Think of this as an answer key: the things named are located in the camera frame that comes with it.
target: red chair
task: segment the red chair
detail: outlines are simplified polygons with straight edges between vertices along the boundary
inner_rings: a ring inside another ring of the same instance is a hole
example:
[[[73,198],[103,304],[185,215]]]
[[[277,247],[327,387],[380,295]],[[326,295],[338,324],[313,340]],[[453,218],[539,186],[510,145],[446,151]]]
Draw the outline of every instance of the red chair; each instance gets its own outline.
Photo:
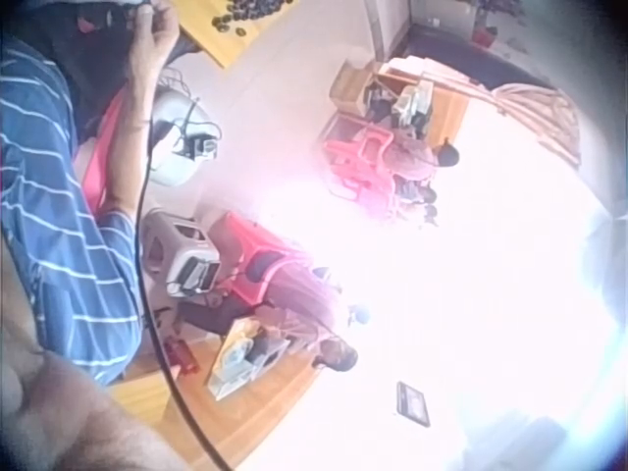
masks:
[[[124,90],[122,89],[111,101],[103,116],[100,131],[96,137],[96,145],[82,179],[81,187],[87,200],[87,207],[91,214],[94,215],[98,212],[105,194],[107,156],[109,155],[109,147],[111,146],[116,124],[120,117],[123,100]]]
[[[354,201],[378,219],[392,214],[396,207],[395,185],[384,155],[393,139],[392,132],[369,126],[362,140],[326,141],[323,148],[330,155],[330,192]]]
[[[239,244],[239,259],[235,273],[219,281],[216,291],[234,292],[250,306],[260,304],[268,284],[281,267],[289,263],[310,265],[310,257],[298,247],[235,213],[227,213],[210,229],[220,232],[215,239],[233,238]]]

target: hand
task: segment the hand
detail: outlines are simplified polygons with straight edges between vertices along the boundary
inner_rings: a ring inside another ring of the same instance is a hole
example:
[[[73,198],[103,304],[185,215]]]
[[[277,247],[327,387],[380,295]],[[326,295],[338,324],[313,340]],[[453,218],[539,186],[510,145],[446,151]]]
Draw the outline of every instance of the hand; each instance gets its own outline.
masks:
[[[168,0],[152,0],[135,12],[135,32],[131,52],[130,80],[134,86],[154,88],[179,38],[177,11]]]

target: blue striped shirt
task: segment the blue striped shirt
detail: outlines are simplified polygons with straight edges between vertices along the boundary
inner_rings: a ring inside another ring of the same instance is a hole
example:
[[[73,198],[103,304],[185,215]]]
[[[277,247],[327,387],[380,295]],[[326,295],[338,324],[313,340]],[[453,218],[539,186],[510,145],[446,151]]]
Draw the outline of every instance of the blue striped shirt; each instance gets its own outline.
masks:
[[[141,336],[134,224],[95,221],[73,168],[76,132],[54,63],[3,38],[0,63],[2,232],[35,316],[39,342],[101,384]]]

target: cardboard box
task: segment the cardboard box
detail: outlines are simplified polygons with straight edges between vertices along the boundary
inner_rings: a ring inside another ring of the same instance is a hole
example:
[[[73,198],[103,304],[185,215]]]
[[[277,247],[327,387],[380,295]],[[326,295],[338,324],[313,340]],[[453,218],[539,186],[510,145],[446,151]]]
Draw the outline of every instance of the cardboard box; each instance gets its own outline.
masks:
[[[330,98],[342,113],[365,117],[368,112],[366,88],[373,82],[373,68],[356,69],[348,62],[342,64],[332,88]]]

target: tablet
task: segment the tablet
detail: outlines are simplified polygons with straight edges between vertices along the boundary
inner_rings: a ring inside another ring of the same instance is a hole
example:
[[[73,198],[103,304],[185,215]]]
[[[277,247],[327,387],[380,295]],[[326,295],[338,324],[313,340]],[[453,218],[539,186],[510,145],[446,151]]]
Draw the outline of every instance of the tablet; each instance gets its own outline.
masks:
[[[396,385],[396,411],[403,417],[423,427],[430,427],[430,415],[425,396],[406,383]]]

